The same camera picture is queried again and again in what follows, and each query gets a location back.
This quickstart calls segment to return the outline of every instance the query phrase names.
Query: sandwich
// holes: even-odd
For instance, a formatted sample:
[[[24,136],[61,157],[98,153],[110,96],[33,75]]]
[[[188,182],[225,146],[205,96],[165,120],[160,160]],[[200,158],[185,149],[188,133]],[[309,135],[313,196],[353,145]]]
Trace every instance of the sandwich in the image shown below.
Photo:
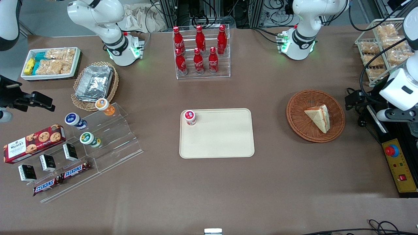
[[[329,114],[326,105],[308,108],[305,113],[323,133],[329,130]]]

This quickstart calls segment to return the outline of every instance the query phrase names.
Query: table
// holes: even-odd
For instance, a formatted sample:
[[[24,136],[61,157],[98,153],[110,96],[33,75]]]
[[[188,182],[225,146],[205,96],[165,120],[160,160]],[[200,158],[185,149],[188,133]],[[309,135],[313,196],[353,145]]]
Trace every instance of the table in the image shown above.
[[[15,168],[0,164],[0,231],[176,235],[220,227],[226,235],[293,235],[368,227],[366,219],[373,218],[418,232],[417,199],[397,198],[382,149],[357,126],[353,110],[345,112],[344,132],[324,144],[303,140],[286,120],[287,101],[300,90],[323,90],[344,105],[345,88],[358,89],[362,63],[353,47],[358,35],[350,26],[323,27],[312,54],[292,61],[257,32],[234,29],[230,78],[179,81],[171,33],[153,34],[143,60],[117,67],[114,98],[128,112],[144,153],[48,204],[31,197]],[[28,39],[30,49],[79,47],[82,68],[111,62],[96,36]],[[52,97],[56,111],[12,110],[14,120],[0,126],[3,144],[64,123],[69,112],[89,114],[71,102],[74,80],[20,82],[26,92]],[[183,110],[241,107],[252,113],[254,156],[179,156]]]

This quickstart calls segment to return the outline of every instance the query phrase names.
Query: coca-cola bottle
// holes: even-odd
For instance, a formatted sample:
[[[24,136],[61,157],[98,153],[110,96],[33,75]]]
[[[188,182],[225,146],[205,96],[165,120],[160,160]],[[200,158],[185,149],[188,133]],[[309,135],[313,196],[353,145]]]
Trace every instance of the coca-cola bottle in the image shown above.
[[[219,70],[218,55],[216,55],[216,48],[213,46],[210,48],[209,55],[209,72],[211,74],[217,73]]]
[[[186,52],[186,49],[184,48],[184,40],[183,36],[180,34],[180,30],[178,29],[178,26],[173,27],[174,32],[174,46],[176,49],[180,49],[181,53],[184,55]]]
[[[225,34],[225,25],[219,26],[218,34],[218,54],[223,55],[227,48],[227,35]]]
[[[205,69],[203,67],[203,58],[202,55],[200,54],[200,50],[199,48],[195,48],[194,49],[194,68],[196,69],[196,73],[201,75],[205,72]]]
[[[186,67],[186,60],[181,54],[180,49],[176,49],[176,66],[178,68],[178,74],[181,76],[187,75],[188,69]]]
[[[196,47],[200,50],[202,54],[206,53],[206,39],[205,35],[202,32],[202,26],[196,26]]]

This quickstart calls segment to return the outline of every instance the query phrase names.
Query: round wicker tray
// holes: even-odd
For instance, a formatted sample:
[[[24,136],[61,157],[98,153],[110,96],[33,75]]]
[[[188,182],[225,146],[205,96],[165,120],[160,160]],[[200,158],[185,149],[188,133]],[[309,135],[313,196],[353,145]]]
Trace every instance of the round wicker tray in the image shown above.
[[[109,94],[107,95],[107,100],[109,101],[109,103],[111,103],[110,101],[113,99],[113,97],[115,96],[116,90],[117,90],[117,85],[119,84],[119,75],[116,72],[116,69],[113,65],[107,63],[107,62],[95,62],[92,63],[91,65],[97,65],[97,66],[109,66],[111,68],[113,68],[113,76],[112,76],[112,84],[109,87]],[[77,87],[80,83],[80,79],[84,74],[84,70],[78,75],[76,81],[74,82],[74,91],[77,90]],[[81,101],[78,100],[76,97],[76,94],[72,94],[71,95],[71,100],[73,101],[73,104],[81,109],[90,111],[90,112],[94,112],[97,111],[96,106],[94,105],[94,102],[86,102],[86,101]]]
[[[322,133],[304,112],[309,107],[323,104],[328,108],[331,124],[326,134]],[[316,143],[325,143],[337,138],[345,126],[344,111],[339,103],[331,95],[320,90],[307,89],[294,94],[287,104],[286,117],[298,135]]]

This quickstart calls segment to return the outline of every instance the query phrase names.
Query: cookie box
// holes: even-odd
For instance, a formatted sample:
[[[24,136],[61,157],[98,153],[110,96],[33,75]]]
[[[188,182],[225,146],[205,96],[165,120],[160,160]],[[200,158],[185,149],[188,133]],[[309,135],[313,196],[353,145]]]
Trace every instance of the cookie box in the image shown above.
[[[4,162],[15,164],[65,141],[64,129],[55,124],[3,147]]]

